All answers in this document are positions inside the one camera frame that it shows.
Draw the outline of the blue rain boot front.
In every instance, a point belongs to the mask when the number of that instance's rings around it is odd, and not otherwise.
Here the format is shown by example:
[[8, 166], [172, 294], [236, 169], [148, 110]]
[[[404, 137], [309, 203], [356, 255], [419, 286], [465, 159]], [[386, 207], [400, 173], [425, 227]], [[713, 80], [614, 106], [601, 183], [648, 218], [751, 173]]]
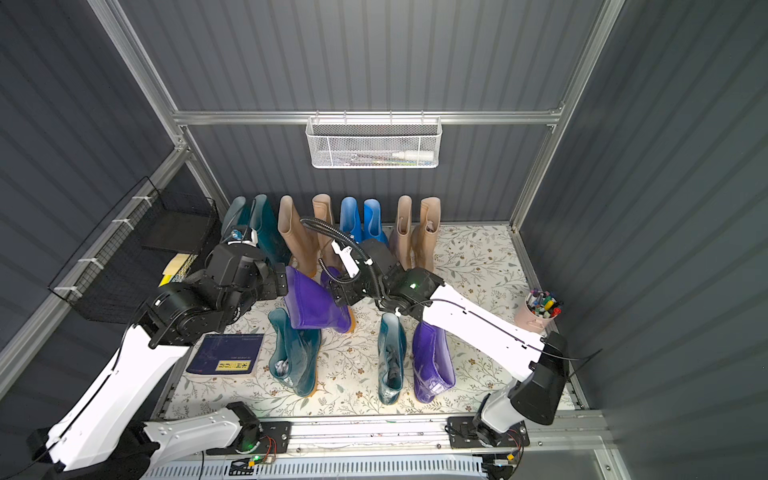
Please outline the blue rain boot front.
[[342, 199], [339, 228], [355, 242], [363, 240], [358, 202], [354, 197], [347, 196]]

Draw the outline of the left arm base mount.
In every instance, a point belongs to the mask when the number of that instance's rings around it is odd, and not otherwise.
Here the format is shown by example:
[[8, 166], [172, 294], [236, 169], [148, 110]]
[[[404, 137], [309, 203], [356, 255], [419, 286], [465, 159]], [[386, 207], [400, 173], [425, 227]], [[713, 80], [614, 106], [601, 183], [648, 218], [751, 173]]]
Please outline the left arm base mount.
[[286, 453], [293, 424], [288, 421], [261, 421], [246, 426], [234, 442], [223, 448], [208, 449], [208, 455], [277, 455]]

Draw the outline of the blue rain boot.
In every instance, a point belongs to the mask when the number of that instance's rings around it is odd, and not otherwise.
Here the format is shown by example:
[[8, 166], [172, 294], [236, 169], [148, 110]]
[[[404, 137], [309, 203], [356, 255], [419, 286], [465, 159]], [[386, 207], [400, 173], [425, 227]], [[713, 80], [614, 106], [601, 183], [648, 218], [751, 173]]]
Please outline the blue rain boot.
[[363, 203], [362, 235], [364, 240], [377, 240], [384, 245], [388, 238], [383, 230], [381, 204], [376, 199], [366, 199]]
[[347, 196], [342, 199], [339, 228], [355, 242], [363, 240], [358, 202], [354, 197]]

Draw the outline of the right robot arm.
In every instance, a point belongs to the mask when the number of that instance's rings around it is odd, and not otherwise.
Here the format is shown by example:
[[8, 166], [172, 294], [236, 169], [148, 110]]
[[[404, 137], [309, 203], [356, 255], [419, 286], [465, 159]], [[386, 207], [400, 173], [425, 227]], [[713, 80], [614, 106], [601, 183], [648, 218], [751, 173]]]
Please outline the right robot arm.
[[346, 269], [331, 274], [331, 291], [340, 306], [365, 297], [380, 311], [410, 316], [418, 325], [412, 340], [414, 391], [428, 403], [456, 381], [448, 335], [485, 354], [512, 377], [504, 389], [486, 395], [475, 416], [483, 433], [502, 434], [523, 420], [553, 423], [568, 377], [566, 342], [521, 329], [473, 303], [441, 277], [423, 268], [406, 270], [377, 240], [357, 244], [346, 237], [332, 249]]

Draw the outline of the blue rain boot back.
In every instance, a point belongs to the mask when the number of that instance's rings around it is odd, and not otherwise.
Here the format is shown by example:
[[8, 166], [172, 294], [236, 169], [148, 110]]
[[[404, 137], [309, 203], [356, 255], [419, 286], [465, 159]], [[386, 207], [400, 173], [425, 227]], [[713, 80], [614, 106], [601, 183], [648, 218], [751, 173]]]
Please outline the blue rain boot back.
[[377, 240], [384, 245], [388, 238], [383, 230], [381, 204], [376, 199], [366, 199], [363, 203], [362, 235], [364, 240]]

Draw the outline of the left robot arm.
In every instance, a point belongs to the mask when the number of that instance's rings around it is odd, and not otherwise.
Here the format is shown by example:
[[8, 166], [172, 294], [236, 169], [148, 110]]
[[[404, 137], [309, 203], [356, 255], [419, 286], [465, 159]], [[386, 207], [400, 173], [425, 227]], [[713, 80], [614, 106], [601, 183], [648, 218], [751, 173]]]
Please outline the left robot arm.
[[164, 424], [134, 416], [200, 338], [223, 332], [259, 301], [288, 292], [286, 266], [257, 247], [219, 244], [205, 268], [143, 301], [120, 345], [75, 406], [28, 439], [46, 479], [139, 479], [155, 466], [211, 449], [250, 454], [263, 435], [243, 402]]

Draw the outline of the dark green boot back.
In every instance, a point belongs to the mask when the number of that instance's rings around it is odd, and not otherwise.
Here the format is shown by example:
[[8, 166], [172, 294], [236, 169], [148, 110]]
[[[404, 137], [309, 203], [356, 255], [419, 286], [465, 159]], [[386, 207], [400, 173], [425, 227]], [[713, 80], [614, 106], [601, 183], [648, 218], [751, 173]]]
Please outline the dark green boot back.
[[248, 226], [256, 234], [258, 248], [273, 264], [290, 264], [291, 251], [278, 231], [277, 218], [265, 194], [254, 197]]

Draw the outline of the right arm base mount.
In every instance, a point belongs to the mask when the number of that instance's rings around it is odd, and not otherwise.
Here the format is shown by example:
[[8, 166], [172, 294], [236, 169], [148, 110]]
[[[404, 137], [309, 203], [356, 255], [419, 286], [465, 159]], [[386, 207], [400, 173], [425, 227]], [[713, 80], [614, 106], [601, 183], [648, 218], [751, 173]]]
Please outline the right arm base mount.
[[524, 421], [512, 425], [505, 433], [499, 433], [483, 424], [474, 416], [451, 416], [444, 427], [453, 449], [503, 448], [515, 450], [530, 445]]

